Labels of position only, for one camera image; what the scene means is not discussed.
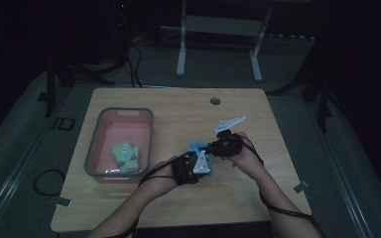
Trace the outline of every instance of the dark background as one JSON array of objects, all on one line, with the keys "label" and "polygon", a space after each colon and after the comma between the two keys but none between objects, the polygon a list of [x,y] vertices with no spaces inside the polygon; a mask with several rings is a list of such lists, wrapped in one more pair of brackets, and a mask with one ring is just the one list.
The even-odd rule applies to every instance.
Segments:
[{"label": "dark background", "polygon": [[[111,43],[116,34],[113,24],[132,22],[131,29],[139,25],[155,42],[161,25],[180,25],[181,1],[132,2],[131,6],[129,1],[0,1],[0,123],[57,53],[78,62],[99,62],[127,54],[120,40],[115,53],[106,47],[107,39]],[[189,11],[258,18],[253,2],[236,6],[217,0],[206,5],[194,0]],[[330,75],[330,90],[381,180],[381,1],[274,5],[268,33],[317,38],[305,66]]]}]

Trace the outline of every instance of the green object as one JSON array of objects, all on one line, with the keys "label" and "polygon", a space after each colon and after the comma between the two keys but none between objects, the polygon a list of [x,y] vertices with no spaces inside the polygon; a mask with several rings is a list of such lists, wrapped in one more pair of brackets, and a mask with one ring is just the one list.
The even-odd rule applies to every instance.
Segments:
[{"label": "green object", "polygon": [[121,173],[130,173],[139,169],[139,148],[124,141],[112,147],[112,155]]}]

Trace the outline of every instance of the teal object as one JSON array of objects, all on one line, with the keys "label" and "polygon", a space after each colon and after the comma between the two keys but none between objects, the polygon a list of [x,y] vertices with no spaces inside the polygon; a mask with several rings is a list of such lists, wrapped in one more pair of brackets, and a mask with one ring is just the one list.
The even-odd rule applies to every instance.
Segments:
[{"label": "teal object", "polygon": [[[189,152],[196,152],[196,155],[199,157],[200,149],[201,147],[208,146],[208,143],[204,140],[196,140],[196,141],[190,141],[190,145],[188,146]],[[206,164],[208,165],[208,168],[210,169],[208,175],[212,176],[212,155],[205,154],[206,157]]]},{"label": "teal object", "polygon": [[139,169],[139,148],[132,146],[129,141],[113,146],[111,151],[121,173],[130,173]]}]

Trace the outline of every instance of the gray carpet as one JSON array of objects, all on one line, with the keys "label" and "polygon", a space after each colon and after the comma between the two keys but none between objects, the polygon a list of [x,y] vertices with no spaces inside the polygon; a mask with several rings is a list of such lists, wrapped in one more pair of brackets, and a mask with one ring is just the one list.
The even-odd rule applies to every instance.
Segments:
[{"label": "gray carpet", "polygon": [[[143,84],[151,86],[257,87],[270,90],[295,77],[311,45],[312,42],[305,40],[266,40],[259,57],[265,79],[257,83],[252,79],[246,51],[189,48],[186,74],[176,77],[177,48],[140,45],[138,42],[142,52],[139,77]],[[131,50],[131,59],[133,63],[138,61],[134,50]],[[129,86],[128,69],[108,75],[107,79],[116,81],[115,86]],[[43,75],[34,80],[0,127],[0,187],[17,164],[26,160],[25,152],[33,152],[28,158],[25,175],[20,178],[20,185],[0,213],[0,237],[57,237],[50,227],[55,205],[49,197],[33,190],[33,182],[44,170],[67,171],[90,95],[99,85],[80,80],[73,89],[59,86],[59,108],[50,119],[44,118],[45,103],[36,101],[45,85]],[[335,179],[329,148],[325,143],[328,140],[371,234],[381,237],[381,185],[367,156],[349,123],[330,103],[333,117],[327,119],[328,133],[323,138],[314,119],[318,106],[300,99],[303,89],[301,86],[283,96],[270,96],[269,101],[298,175],[310,184],[306,193],[313,216],[326,237],[366,237],[357,233]],[[56,117],[75,119],[73,130],[52,130]],[[42,130],[44,136],[37,137],[36,134]],[[34,147],[35,141],[39,142],[37,147]],[[59,191],[62,185],[56,174],[48,174],[40,181],[40,189],[47,192]],[[83,237],[85,233],[60,235]]]}]

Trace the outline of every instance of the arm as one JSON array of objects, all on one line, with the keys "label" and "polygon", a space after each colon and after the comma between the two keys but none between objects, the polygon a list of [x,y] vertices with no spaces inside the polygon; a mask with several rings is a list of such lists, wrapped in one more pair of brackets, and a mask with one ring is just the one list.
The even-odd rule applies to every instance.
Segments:
[{"label": "arm", "polygon": [[[250,145],[246,139],[243,139],[243,141],[247,145]],[[234,167],[239,168],[243,173],[255,180],[259,191],[271,205],[285,210],[300,212],[250,150],[243,147],[239,155],[227,159],[233,163]],[[320,234],[309,220],[278,213],[271,209],[268,209],[268,211],[281,237],[320,237]]]},{"label": "arm", "polygon": [[[166,166],[154,176],[168,177],[172,168]],[[110,237],[126,232],[138,220],[144,208],[154,199],[167,194],[177,186],[171,178],[151,178],[142,183],[116,210],[98,224],[88,238]]]}]

